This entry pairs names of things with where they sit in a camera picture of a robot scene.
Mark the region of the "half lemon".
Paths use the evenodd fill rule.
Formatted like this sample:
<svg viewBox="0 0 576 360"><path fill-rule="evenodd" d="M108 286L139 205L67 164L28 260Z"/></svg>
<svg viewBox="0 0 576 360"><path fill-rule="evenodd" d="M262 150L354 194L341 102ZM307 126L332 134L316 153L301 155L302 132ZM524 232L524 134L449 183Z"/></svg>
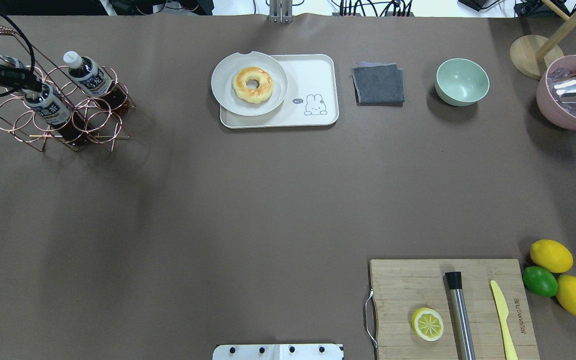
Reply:
<svg viewBox="0 0 576 360"><path fill-rule="evenodd" d="M411 327L419 338L434 342L444 333L444 322L441 315L429 307L420 307L411 317Z"/></svg>

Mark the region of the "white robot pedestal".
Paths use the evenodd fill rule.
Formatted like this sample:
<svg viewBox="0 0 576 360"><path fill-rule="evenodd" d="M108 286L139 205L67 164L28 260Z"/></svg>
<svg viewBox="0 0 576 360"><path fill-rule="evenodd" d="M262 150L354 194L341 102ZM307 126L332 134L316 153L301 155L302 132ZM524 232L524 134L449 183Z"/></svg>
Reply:
<svg viewBox="0 0 576 360"><path fill-rule="evenodd" d="M213 360L344 360L342 344L221 344L212 353Z"/></svg>

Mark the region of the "yellow glazed donut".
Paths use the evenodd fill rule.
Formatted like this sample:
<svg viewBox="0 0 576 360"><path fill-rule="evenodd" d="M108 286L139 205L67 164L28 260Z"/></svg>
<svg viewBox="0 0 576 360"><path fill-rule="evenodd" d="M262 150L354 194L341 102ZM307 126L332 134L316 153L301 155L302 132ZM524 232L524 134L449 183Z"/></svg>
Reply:
<svg viewBox="0 0 576 360"><path fill-rule="evenodd" d="M269 100L274 92L274 78L258 66L241 69L232 82L233 89L240 98L251 104L261 104Z"/></svg>

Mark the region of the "green lime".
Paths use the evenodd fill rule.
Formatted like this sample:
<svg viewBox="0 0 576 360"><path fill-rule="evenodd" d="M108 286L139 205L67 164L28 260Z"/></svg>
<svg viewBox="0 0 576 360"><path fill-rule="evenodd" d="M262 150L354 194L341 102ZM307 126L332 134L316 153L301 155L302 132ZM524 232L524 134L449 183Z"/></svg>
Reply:
<svg viewBox="0 0 576 360"><path fill-rule="evenodd" d="M528 266L522 274L522 281L526 289L541 297L554 297L559 285L555 276L541 266Z"/></svg>

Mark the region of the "tea bottle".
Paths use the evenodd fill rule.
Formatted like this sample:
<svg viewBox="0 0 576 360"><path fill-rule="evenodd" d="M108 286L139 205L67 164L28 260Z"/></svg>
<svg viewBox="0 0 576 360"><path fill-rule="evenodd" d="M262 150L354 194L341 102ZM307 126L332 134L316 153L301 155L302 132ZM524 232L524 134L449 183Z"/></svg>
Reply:
<svg viewBox="0 0 576 360"><path fill-rule="evenodd" d="M52 84L44 82L42 92L23 89L22 93L25 104L57 130L67 144L80 146L89 141L89 136L83 131L86 128L83 117L63 100Z"/></svg>
<svg viewBox="0 0 576 360"><path fill-rule="evenodd" d="M27 66L25 66L25 64L23 64L20 59L9 55L0 54L0 70L3 68L28 70Z"/></svg>
<svg viewBox="0 0 576 360"><path fill-rule="evenodd" d="M68 75L84 93L103 111L128 109L128 96L116 80L93 59L68 51L62 56L68 66Z"/></svg>

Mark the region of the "left whole lemon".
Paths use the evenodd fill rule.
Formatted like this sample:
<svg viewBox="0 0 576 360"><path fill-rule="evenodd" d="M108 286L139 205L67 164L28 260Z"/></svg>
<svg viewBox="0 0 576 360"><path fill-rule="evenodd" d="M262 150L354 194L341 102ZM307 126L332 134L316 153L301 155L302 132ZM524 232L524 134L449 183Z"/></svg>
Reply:
<svg viewBox="0 0 576 360"><path fill-rule="evenodd" d="M569 249L558 241L540 239L530 246L533 264L554 274L562 274L574 266L574 257Z"/></svg>

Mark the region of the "grey folded cloth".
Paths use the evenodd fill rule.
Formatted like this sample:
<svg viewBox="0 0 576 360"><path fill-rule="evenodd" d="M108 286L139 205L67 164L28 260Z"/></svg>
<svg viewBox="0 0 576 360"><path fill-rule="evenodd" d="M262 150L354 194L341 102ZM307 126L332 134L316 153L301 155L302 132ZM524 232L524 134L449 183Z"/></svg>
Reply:
<svg viewBox="0 0 576 360"><path fill-rule="evenodd" d="M360 62L351 71L359 105L398 106L405 102L403 69L396 63Z"/></svg>

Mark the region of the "wooden cutting board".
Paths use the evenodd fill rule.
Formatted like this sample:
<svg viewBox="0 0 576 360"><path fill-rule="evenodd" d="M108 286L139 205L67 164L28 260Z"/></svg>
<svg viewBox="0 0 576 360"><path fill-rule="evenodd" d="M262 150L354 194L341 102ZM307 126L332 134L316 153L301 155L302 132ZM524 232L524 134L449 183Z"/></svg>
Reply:
<svg viewBox="0 0 576 360"><path fill-rule="evenodd" d="M371 259L370 286L378 360L459 360L456 326L446 272L461 272L462 291L477 360L503 360L505 349L490 282L496 281L509 308L506 323L520 360L538 360L530 306L517 259ZM438 312L445 331L425 341L413 331L419 308Z"/></svg>

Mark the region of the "aluminium frame post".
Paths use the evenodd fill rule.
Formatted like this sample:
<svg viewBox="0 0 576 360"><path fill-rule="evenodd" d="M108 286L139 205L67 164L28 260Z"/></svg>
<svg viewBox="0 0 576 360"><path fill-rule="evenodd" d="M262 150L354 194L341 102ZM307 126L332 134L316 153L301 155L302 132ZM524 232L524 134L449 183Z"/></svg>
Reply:
<svg viewBox="0 0 576 360"><path fill-rule="evenodd" d="M293 22L292 0L268 0L268 21L272 24L290 24Z"/></svg>

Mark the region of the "white round plate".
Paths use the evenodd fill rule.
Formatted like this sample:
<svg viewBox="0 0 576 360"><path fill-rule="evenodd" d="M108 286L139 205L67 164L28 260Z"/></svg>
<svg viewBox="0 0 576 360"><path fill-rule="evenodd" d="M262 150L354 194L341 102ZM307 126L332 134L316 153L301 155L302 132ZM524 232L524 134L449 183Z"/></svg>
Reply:
<svg viewBox="0 0 576 360"><path fill-rule="evenodd" d="M244 68L261 68L270 75L274 89L270 97L260 104L252 104L237 96L233 80ZM224 109L239 116L262 116L283 103L288 87L288 76L279 62L258 51L248 54L235 53L222 59L211 75L211 89L217 102Z"/></svg>

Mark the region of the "cream serving tray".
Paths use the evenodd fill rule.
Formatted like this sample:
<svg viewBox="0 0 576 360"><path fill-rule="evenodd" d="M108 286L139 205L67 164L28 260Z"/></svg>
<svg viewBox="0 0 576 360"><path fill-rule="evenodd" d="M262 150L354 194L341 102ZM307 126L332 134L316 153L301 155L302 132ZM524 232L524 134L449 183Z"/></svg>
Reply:
<svg viewBox="0 0 576 360"><path fill-rule="evenodd" d="M286 96L274 110L243 116L220 105L219 118L229 129L330 126L339 118L333 60L325 54L270 55L286 71Z"/></svg>

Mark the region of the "yellow plastic knife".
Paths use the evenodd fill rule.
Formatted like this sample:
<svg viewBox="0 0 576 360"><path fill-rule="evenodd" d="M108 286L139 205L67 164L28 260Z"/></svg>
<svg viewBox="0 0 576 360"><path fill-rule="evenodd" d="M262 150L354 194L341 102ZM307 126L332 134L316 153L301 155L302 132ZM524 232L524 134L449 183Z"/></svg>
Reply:
<svg viewBox="0 0 576 360"><path fill-rule="evenodd" d="M493 294L494 305L499 319L499 326L502 333L503 352L506 360L518 360L512 335L508 326L509 307L499 284L495 280L490 280L490 289Z"/></svg>

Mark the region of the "steel cylinder tool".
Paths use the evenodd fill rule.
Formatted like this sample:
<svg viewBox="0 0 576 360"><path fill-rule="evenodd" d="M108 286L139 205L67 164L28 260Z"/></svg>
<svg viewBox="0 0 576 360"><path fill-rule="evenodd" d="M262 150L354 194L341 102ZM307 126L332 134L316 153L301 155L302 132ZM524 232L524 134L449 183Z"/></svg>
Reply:
<svg viewBox="0 0 576 360"><path fill-rule="evenodd" d="M445 272L445 278L452 301L452 317L458 353L461 360L475 360L476 354L464 297L462 273L461 271Z"/></svg>

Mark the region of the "green bowl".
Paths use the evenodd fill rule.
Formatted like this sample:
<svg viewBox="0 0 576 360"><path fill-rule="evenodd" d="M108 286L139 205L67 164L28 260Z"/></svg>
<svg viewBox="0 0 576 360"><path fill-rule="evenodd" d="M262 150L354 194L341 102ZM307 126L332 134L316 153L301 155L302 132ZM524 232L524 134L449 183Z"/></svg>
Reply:
<svg viewBox="0 0 576 360"><path fill-rule="evenodd" d="M437 69L434 88L446 104L465 107L477 103L489 93L490 79L476 62L452 58Z"/></svg>

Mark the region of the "wooden mug tree stand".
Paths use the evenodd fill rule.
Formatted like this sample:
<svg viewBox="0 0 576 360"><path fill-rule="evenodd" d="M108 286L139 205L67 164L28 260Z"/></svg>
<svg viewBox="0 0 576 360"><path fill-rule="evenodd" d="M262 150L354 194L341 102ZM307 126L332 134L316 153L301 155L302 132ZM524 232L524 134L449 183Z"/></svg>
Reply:
<svg viewBox="0 0 576 360"><path fill-rule="evenodd" d="M515 39L509 49L510 61L515 68L535 80L540 80L548 66L564 56L559 43L576 27L576 11L567 15L551 0L544 0L543 3L564 20L563 24L549 38L535 34L524 35Z"/></svg>

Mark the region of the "pink bowl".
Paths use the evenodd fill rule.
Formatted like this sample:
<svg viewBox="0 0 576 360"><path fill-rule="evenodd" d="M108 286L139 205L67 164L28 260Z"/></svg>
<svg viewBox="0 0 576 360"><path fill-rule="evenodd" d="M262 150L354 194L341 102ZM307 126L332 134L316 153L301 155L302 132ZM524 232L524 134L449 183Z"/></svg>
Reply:
<svg viewBox="0 0 576 360"><path fill-rule="evenodd" d="M576 105L562 104L552 89L555 77L553 73L556 73L558 69L562 69L569 75L576 75L576 54L564 55L548 66L537 87L537 106L545 118L554 125L576 130Z"/></svg>

